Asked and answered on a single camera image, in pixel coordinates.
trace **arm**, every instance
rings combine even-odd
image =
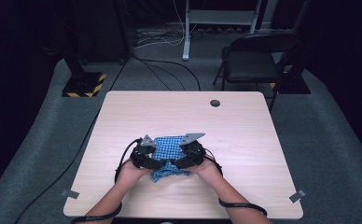
[[[145,168],[136,168],[132,162],[126,161],[120,171],[119,177],[115,185],[106,193],[106,195],[92,207],[92,209],[85,215],[102,216],[114,212],[120,205],[125,194],[135,185],[138,180],[151,172]],[[87,224],[110,224],[112,218],[102,221],[83,222]]]
[[[212,161],[204,159],[201,165],[187,168],[208,184],[224,203],[249,203],[216,169]],[[233,224],[272,223],[256,209],[231,207],[225,208]]]

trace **blue checkered cloth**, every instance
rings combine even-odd
[[[157,144],[156,150],[152,155],[152,159],[155,160],[168,160],[168,159],[181,159],[185,157],[179,146],[181,139],[184,136],[169,136],[169,137],[158,137],[154,141]],[[161,167],[151,173],[152,180],[154,183],[158,182],[161,178],[168,175],[189,175],[189,172],[181,169],[179,170],[176,166],[172,165],[169,161]]]

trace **forearm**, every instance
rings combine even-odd
[[[224,177],[211,175],[203,180],[216,192],[224,203],[249,203]],[[233,224],[271,223],[262,213],[252,208],[230,207],[225,208]]]
[[[92,209],[85,215],[87,217],[96,217],[110,214],[117,210],[123,197],[128,192],[129,188],[123,186],[122,184],[115,184],[111,190],[109,190],[106,195],[92,207]],[[87,224],[110,224],[112,218],[101,220],[101,221],[92,221],[84,222]]]

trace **light wood surface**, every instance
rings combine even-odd
[[[211,106],[212,100],[220,106]],[[251,91],[109,92],[72,187],[79,196],[67,199],[64,213],[83,216],[107,193],[132,140],[186,133],[205,133],[199,142],[213,152],[225,178],[264,207],[268,217],[302,217],[300,203],[289,201],[296,189],[264,97]],[[228,218],[196,175],[168,176],[157,183],[143,176],[124,198],[118,217]]]

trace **hand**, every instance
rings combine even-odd
[[[197,174],[204,182],[209,185],[213,184],[214,179],[222,178],[222,175],[216,168],[216,165],[212,161],[207,160],[206,158],[204,158],[202,164],[191,166],[186,170]]]
[[[143,175],[151,171],[147,168],[137,168],[131,161],[125,161],[116,184],[121,184],[124,188],[131,189]]]

